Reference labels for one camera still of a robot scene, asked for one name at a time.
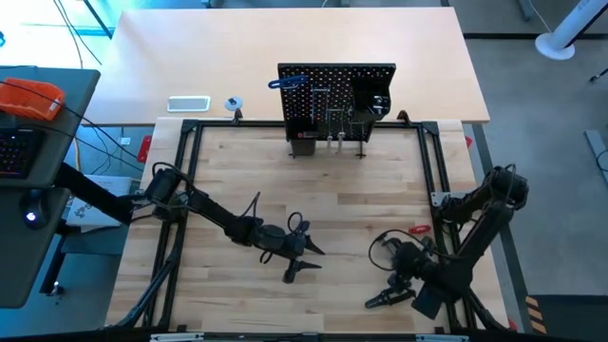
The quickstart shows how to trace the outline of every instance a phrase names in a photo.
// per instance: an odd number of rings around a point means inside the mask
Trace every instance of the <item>wooden table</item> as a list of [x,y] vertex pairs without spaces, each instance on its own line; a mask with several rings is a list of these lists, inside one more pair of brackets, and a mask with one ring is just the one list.
[[[142,186],[150,182],[152,163],[175,159],[180,128],[180,119],[158,120]],[[461,123],[440,122],[440,129],[452,190],[474,188]],[[259,250],[233,244],[213,223],[191,214],[173,327],[187,324],[191,331],[233,333],[432,333],[433,327],[447,325],[445,309],[431,321],[414,311],[410,301],[376,310],[364,308],[366,300],[387,287],[389,276],[368,261],[371,241],[387,229],[430,224],[415,132],[376,129],[363,160],[354,156],[358,145],[350,142],[345,142],[341,155],[335,155],[335,149],[329,152],[320,142],[313,157],[292,159],[282,128],[205,128],[202,137],[198,188],[234,213],[241,213],[261,191],[261,218],[284,227],[289,214],[300,211],[312,223],[313,240],[327,254],[305,254],[302,259],[323,269],[302,271],[293,284],[284,284],[285,259],[276,256],[261,265]],[[131,225],[107,323],[124,317],[148,285],[160,226],[153,218]],[[387,263],[380,251],[373,255]],[[414,287],[420,286],[414,280]],[[506,324],[490,250],[474,269],[472,287]],[[159,300],[157,318],[162,294]],[[457,309],[465,322],[462,305]]]
[[239,96],[245,118],[282,120],[278,63],[395,63],[386,120],[489,121],[453,8],[125,11],[86,116],[154,124],[168,97],[209,95],[190,117],[231,116]]

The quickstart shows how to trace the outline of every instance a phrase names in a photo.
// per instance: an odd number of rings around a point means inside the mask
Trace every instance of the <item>orange object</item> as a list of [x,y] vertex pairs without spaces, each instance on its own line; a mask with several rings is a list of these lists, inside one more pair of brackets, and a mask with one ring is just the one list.
[[64,103],[64,91],[55,85],[12,77],[4,82],[8,85],[0,84],[0,110],[9,114],[51,121]]

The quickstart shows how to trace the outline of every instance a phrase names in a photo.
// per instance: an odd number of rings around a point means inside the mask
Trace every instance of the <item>pegboard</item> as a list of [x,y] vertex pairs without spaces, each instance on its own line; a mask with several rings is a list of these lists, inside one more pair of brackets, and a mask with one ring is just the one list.
[[332,136],[337,141],[344,132],[344,141],[366,142],[374,121],[352,120],[352,80],[388,86],[395,69],[395,64],[279,64],[279,79],[308,76],[302,85],[281,89],[287,140]]

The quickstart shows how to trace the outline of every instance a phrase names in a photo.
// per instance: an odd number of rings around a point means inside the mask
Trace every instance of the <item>mouse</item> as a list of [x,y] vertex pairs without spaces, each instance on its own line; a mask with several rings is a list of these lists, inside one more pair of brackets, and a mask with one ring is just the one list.
[[42,229],[48,224],[46,191],[30,189],[19,202],[26,226],[30,229]]

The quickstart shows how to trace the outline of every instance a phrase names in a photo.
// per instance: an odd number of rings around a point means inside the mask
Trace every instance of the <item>floor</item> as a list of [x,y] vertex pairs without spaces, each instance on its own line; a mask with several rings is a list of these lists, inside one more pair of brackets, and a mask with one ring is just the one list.
[[[449,2],[455,7],[464,32],[544,31],[538,18],[529,22],[522,20],[515,0]],[[7,44],[0,47],[0,64],[77,67],[76,51],[69,44],[71,38],[61,26],[61,17],[53,15],[56,9],[49,1],[28,3],[20,6],[30,6],[38,11],[8,15],[2,8],[5,2],[0,5],[0,30],[8,38]],[[64,0],[64,3],[70,19],[79,29],[99,33],[81,1]],[[93,1],[107,24],[113,27],[123,5],[112,2],[110,6],[108,3]],[[187,0],[171,4],[159,0],[121,3],[144,8],[200,6],[199,1]],[[551,28],[576,3],[575,0],[534,1]],[[326,6],[335,4],[336,1],[330,0]],[[310,1],[304,0],[225,0],[225,7],[229,8],[310,5]],[[351,5],[440,6],[441,1],[351,0]],[[608,33],[608,16],[602,16],[589,31]],[[95,34],[85,40],[103,61],[108,40]],[[51,36],[57,46],[65,48],[37,53],[34,43],[48,41]],[[605,210],[608,188],[582,134],[585,129],[596,129],[608,142],[605,109],[608,107],[608,96],[605,96],[608,77],[596,84],[587,82],[590,76],[608,67],[608,41],[578,41],[575,58],[566,62],[543,58],[535,50],[533,41],[468,40],[467,46],[491,116],[485,134],[492,159],[495,164],[515,162],[518,173],[529,179],[528,203],[511,225],[528,292],[532,295],[608,295],[608,275],[603,272],[608,250],[602,245],[608,239],[608,231],[603,229],[608,219]],[[85,67],[99,67],[85,49],[81,48],[81,51]],[[152,128],[108,128],[107,131],[113,138],[130,137],[131,144],[126,148],[136,152],[143,136],[151,134]],[[90,128],[82,128],[79,136],[104,148]],[[115,146],[108,148],[112,152]],[[105,159],[102,154],[87,150],[86,146],[81,149],[85,173],[92,172]],[[476,175],[481,178],[481,166],[473,157]],[[66,160],[74,161],[71,149]],[[117,162],[113,162],[105,173],[141,176]],[[106,238],[100,243],[120,245],[122,242]],[[508,272],[500,251],[493,247],[507,313],[515,317],[517,308],[512,300]],[[34,292],[23,309],[0,310],[0,336],[100,327],[104,324],[118,264],[117,256],[68,256],[60,274],[60,281],[68,287],[66,295],[58,299]]]

